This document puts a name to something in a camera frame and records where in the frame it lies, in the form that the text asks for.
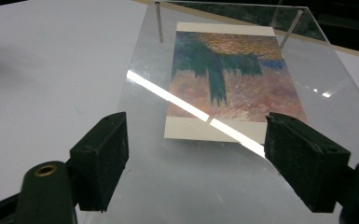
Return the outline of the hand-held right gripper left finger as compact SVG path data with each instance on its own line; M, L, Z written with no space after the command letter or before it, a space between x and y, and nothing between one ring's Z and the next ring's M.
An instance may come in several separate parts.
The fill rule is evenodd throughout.
M66 164L82 211L107 210L128 159L125 112L102 118L71 148Z

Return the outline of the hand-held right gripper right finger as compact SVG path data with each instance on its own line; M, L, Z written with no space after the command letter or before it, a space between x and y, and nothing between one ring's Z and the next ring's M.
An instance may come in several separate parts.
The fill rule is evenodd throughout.
M267 115L265 157L313 213L334 211L351 152L301 120Z

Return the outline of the clear acrylic frame with posts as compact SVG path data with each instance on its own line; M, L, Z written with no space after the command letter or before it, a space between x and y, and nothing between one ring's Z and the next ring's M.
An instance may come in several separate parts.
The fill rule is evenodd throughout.
M129 159L86 224L338 224L359 89L307 8L150 3L118 107Z

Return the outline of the painting print card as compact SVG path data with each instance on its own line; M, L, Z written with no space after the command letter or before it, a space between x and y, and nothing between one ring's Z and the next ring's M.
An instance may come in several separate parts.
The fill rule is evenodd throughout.
M179 22L169 92L196 107L168 104L166 138L232 142L211 127L214 119L262 143L270 112L303 122L306 112L268 26Z

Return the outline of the white board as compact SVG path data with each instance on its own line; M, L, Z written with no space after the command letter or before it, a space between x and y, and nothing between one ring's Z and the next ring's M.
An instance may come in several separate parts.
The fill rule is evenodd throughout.
M0 7L0 200L24 172L63 160L101 117L125 110L130 163L115 217L307 213L266 161L240 145L169 140L164 100L174 29L205 18L131 0L30 0Z

